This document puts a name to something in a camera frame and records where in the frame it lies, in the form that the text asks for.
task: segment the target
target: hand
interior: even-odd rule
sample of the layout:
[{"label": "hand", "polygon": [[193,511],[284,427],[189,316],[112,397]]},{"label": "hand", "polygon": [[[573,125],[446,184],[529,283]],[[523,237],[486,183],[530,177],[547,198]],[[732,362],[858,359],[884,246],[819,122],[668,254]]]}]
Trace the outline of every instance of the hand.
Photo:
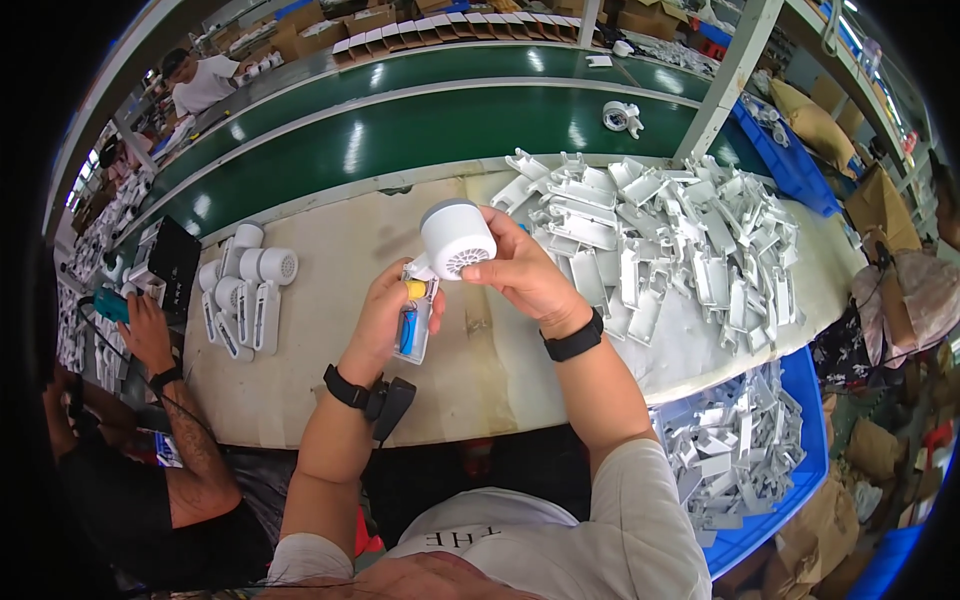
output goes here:
[{"label": "hand", "polygon": [[879,254],[876,252],[877,242],[882,244],[887,250],[890,250],[890,241],[887,240],[883,229],[871,225],[867,228],[867,239],[863,244],[863,247],[867,250],[867,257],[870,258],[870,262],[877,262],[879,260]]},{"label": "hand", "polygon": [[170,330],[156,300],[130,292],[127,294],[127,310],[130,312],[130,326],[117,322],[127,349],[153,374],[173,369],[176,363],[170,351]]},{"label": "hand", "polygon": [[[409,257],[399,259],[370,284],[353,337],[337,365],[340,375],[353,385],[369,388],[394,355],[400,311],[408,301],[407,286],[400,275],[403,265],[411,260]],[[431,334],[440,331],[440,318],[445,310],[446,296],[444,290],[439,290],[433,299],[428,324]]]},{"label": "hand", "polygon": [[493,286],[520,312],[540,321],[547,339],[566,337],[589,323],[587,301],[534,238],[505,212],[479,206],[496,240],[496,258],[464,267],[470,283]]}]

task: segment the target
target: black cable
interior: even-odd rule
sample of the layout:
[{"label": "black cable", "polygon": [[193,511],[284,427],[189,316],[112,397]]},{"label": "black cable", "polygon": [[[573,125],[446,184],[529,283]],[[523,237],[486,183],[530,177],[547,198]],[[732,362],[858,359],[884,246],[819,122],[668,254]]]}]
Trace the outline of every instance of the black cable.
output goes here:
[{"label": "black cable", "polygon": [[114,347],[113,347],[113,344],[110,343],[110,340],[107,339],[107,336],[105,336],[105,335],[100,331],[100,329],[97,327],[97,325],[96,325],[94,322],[92,322],[92,321],[86,316],[85,312],[83,312],[83,310],[81,310],[79,306],[78,306],[77,312],[80,314],[81,318],[82,318],[84,321],[86,321],[86,324],[90,325],[90,328],[93,329],[93,333],[95,333],[101,340],[103,340],[103,341],[104,341],[104,344],[106,344],[107,347],[110,348],[110,350],[111,350],[114,354],[116,354],[117,357],[120,358],[120,360],[122,360],[122,361],[124,361],[125,363],[127,363],[127,366],[130,367],[130,369],[136,374],[136,376],[139,377],[139,378],[146,384],[147,388],[148,388],[150,391],[152,391],[154,394],[156,394],[156,396],[157,396],[158,398],[160,398],[161,400],[170,402],[171,404],[173,404],[174,406],[176,406],[179,411],[181,411],[181,412],[184,413],[187,417],[189,417],[189,418],[192,419],[194,422],[196,422],[196,423],[202,428],[202,430],[206,433],[206,435],[209,436],[209,438],[210,438],[210,440],[211,440],[212,442],[214,442],[215,444],[217,443],[217,437],[216,437],[215,435],[213,435],[213,431],[210,430],[210,428],[207,427],[207,426],[204,424],[203,421],[201,421],[200,419],[198,419],[196,415],[194,415],[193,413],[191,413],[191,412],[188,411],[187,409],[183,408],[182,405],[180,405],[179,403],[175,402],[173,399],[171,399],[170,397],[168,397],[168,395],[164,394],[164,393],[163,393],[163,390],[155,390],[154,388],[152,388],[152,387],[150,386],[150,381],[149,381],[146,377],[143,376],[143,373],[141,373],[140,371],[138,371],[138,370],[133,366],[133,362],[130,361],[128,358],[126,358],[126,357],[123,355],[123,352],[121,352],[121,351],[118,350],[117,348],[114,348]]}]

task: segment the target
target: pile of plastic parts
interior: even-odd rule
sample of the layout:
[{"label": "pile of plastic parts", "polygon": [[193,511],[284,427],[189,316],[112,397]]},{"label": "pile of plastic parts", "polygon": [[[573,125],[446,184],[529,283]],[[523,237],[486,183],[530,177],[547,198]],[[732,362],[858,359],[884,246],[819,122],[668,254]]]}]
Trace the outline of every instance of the pile of plastic parts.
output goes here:
[{"label": "pile of plastic parts", "polygon": [[[98,281],[94,279],[97,278],[98,274],[103,274],[111,279],[119,278],[118,274],[123,266],[121,261],[117,260],[110,268],[105,260],[105,255],[109,252],[113,240],[136,218],[143,199],[150,193],[152,182],[153,175],[146,170],[141,169],[129,174],[117,188],[113,200],[86,228],[84,234],[77,239],[73,254],[63,263],[62,267],[58,265],[57,268],[62,268],[70,278],[80,283],[87,290],[97,285]],[[57,358],[68,370],[82,372],[84,370],[86,344],[83,330],[86,323],[77,313],[77,302],[82,294],[60,281],[58,281],[57,287],[60,323],[57,336]],[[101,327],[101,331],[107,332],[108,327]],[[117,336],[117,340],[119,346],[117,344],[113,345],[122,348],[123,343],[122,340],[119,340],[119,336]]]},{"label": "pile of plastic parts", "polygon": [[780,386],[780,361],[651,410],[697,541],[773,512],[804,459],[800,404]]},{"label": "pile of plastic parts", "polygon": [[762,126],[770,130],[774,141],[783,148],[790,146],[790,138],[786,135],[786,129],[783,128],[780,112],[773,105],[765,105],[747,92],[740,94],[740,102],[747,108],[751,116]]},{"label": "pile of plastic parts", "polygon": [[640,54],[652,59],[662,60],[711,77],[716,75],[717,69],[720,68],[719,60],[687,48],[679,41],[664,41],[656,37],[629,31],[624,31],[623,35],[634,44]]},{"label": "pile of plastic parts", "polygon": [[779,327],[805,321],[791,273],[799,226],[753,176],[711,156],[685,170],[630,157],[602,170],[567,153],[551,170],[519,148],[506,161],[518,175],[491,206],[514,214],[539,195],[531,234],[613,338],[652,346],[671,292],[695,297],[733,354],[744,340],[752,354],[772,348]]}]

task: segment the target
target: blue battery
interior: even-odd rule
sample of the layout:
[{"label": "blue battery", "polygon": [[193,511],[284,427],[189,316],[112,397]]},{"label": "blue battery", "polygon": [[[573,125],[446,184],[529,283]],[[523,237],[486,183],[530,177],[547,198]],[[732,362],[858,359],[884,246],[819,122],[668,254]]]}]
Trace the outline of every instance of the blue battery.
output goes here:
[{"label": "blue battery", "polygon": [[410,354],[414,350],[414,338],[417,331],[417,311],[408,310],[402,314],[400,327],[400,354]]}]

